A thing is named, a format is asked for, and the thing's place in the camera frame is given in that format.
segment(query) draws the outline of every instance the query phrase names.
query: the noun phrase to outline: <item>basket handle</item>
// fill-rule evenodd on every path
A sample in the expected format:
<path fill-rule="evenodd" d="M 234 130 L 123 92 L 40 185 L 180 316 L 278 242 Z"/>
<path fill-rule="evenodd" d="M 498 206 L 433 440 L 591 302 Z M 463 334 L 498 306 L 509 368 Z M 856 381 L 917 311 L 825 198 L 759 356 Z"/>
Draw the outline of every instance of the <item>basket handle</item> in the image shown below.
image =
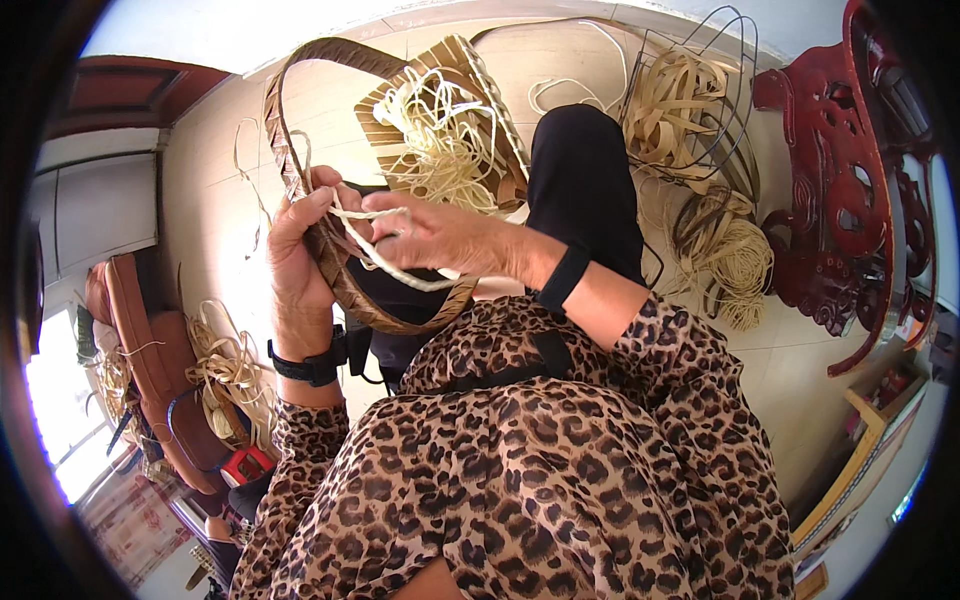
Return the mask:
<path fill-rule="evenodd" d="M 303 60 L 332 60 L 344 66 L 370 73 L 383 80 L 390 80 L 403 71 L 405 60 L 371 48 L 359 42 L 341 37 L 321 37 L 303 44 L 274 75 L 267 88 L 264 100 L 263 123 L 274 153 L 276 166 L 286 186 L 286 198 L 295 202 L 306 196 L 303 168 L 293 151 L 290 131 L 283 115 L 283 79 L 287 70 Z M 335 225 L 324 219 L 311 226 L 303 235 L 303 243 L 313 256 L 321 275 L 330 286 L 341 307 L 362 324 L 386 333 L 417 335 L 439 329 L 453 321 L 467 306 L 476 287 L 476 277 L 465 278 L 450 288 L 443 307 L 425 324 L 407 323 L 383 310 L 360 288 L 347 270 L 350 253 L 345 248 L 343 235 Z"/>

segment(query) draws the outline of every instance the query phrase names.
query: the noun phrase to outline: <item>right hand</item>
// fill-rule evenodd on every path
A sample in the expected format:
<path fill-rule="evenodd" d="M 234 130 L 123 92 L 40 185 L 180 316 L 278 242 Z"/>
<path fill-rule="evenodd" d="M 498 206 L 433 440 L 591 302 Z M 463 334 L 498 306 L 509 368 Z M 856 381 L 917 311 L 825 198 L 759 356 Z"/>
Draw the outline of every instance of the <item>right hand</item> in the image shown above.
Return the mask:
<path fill-rule="evenodd" d="M 531 263 L 551 249 L 560 257 L 565 251 L 562 243 L 532 229 L 448 204 L 397 192 L 377 192 L 363 199 L 367 211 L 400 206 L 410 210 L 409 218 L 402 214 L 378 218 L 372 236 L 377 251 L 400 269 L 446 268 L 471 276 L 512 277 L 530 285 Z"/>

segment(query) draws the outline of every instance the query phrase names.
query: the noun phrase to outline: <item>black pants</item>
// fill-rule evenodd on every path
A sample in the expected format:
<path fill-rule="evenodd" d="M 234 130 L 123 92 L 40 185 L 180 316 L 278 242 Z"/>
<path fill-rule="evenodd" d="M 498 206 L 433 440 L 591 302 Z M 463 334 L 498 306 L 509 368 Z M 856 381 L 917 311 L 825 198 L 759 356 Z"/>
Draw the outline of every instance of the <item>black pants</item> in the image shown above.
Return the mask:
<path fill-rule="evenodd" d="M 646 285 L 640 274 L 643 234 L 636 223 L 636 191 L 616 122 L 588 105 L 554 108 L 537 124 L 531 161 L 527 227 L 578 246 L 594 261 Z M 385 189 L 348 185 L 361 195 Z M 444 304 L 446 290 L 414 290 L 382 271 L 365 270 L 355 258 L 348 268 L 377 304 L 409 323 L 426 323 Z M 399 380 L 431 337 L 373 333 L 371 351 L 388 383 Z"/>

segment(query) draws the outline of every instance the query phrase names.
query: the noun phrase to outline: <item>leopard print shirt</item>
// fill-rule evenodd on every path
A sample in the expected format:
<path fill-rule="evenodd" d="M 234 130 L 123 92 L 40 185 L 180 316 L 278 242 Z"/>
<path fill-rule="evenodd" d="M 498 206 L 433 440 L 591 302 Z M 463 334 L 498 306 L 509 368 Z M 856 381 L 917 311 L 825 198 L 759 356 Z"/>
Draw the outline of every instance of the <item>leopard print shirt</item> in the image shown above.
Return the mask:
<path fill-rule="evenodd" d="M 436 390 L 540 362 L 569 380 Z M 282 451 L 231 598 L 383 598 L 443 556 L 467 598 L 793 596 L 766 434 L 724 337 L 655 295 L 606 353 L 526 297 L 480 301 L 414 359 L 401 396 L 280 402 Z"/>

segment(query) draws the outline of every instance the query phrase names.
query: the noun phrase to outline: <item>black watch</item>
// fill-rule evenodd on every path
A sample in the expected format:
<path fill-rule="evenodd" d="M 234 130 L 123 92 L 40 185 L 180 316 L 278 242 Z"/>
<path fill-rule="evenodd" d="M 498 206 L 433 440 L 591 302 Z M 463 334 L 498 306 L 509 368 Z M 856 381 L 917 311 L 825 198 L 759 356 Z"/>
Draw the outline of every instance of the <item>black watch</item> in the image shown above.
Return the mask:
<path fill-rule="evenodd" d="M 330 349 L 323 354 L 307 356 L 302 363 L 292 363 L 274 354 L 274 341 L 267 341 L 267 356 L 274 361 L 276 373 L 287 379 L 306 381 L 319 388 L 337 380 L 337 367 L 347 363 L 347 333 L 340 324 L 333 326 Z"/>

